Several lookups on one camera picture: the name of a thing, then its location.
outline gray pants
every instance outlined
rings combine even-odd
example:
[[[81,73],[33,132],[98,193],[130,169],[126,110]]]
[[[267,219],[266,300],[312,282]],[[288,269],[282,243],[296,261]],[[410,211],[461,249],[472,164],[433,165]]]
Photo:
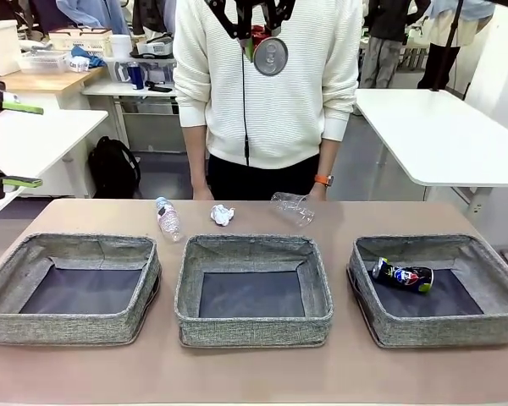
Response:
[[[387,89],[395,76],[399,64],[399,41],[381,40],[371,37],[363,59],[362,89]]]

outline black pepsi can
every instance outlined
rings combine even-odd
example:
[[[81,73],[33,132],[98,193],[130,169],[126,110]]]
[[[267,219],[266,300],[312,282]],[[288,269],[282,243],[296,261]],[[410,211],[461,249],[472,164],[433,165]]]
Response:
[[[377,281],[426,294],[433,286],[433,270],[425,266],[393,266],[385,258],[379,258],[373,268],[373,278]]]
[[[134,89],[140,91],[145,87],[143,82],[143,72],[141,72],[141,66],[137,62],[128,63],[128,75]]]

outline black pole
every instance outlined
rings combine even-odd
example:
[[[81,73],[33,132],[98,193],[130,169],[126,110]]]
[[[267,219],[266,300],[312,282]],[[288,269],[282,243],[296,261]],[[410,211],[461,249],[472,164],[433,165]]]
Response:
[[[431,91],[439,91],[440,81],[442,80],[442,73],[444,72],[444,68],[448,63],[448,56],[450,55],[451,43],[454,40],[454,36],[456,35],[457,26],[459,25],[459,16],[461,15],[461,9],[463,8],[464,0],[459,0],[456,9],[456,15],[454,16],[454,20],[450,26],[450,33],[448,35],[448,41],[446,42],[446,47],[444,48],[444,55],[442,56],[442,63],[440,64],[439,72],[437,73],[437,79],[434,81],[434,86]]]

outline wristwatch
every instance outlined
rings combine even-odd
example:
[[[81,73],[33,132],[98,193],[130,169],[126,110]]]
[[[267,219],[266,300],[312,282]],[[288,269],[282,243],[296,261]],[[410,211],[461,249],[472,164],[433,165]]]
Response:
[[[333,184],[333,179],[334,179],[333,175],[329,176],[316,175],[314,177],[314,182],[316,182],[317,184],[323,184],[326,188],[328,188]]]

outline clear plastic cup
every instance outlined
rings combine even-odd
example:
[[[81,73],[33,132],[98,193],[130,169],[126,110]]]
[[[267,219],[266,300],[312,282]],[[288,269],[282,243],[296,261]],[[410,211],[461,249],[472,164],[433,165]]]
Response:
[[[314,211],[308,206],[308,195],[294,195],[277,192],[271,198],[277,211],[298,227],[305,227],[314,218]]]

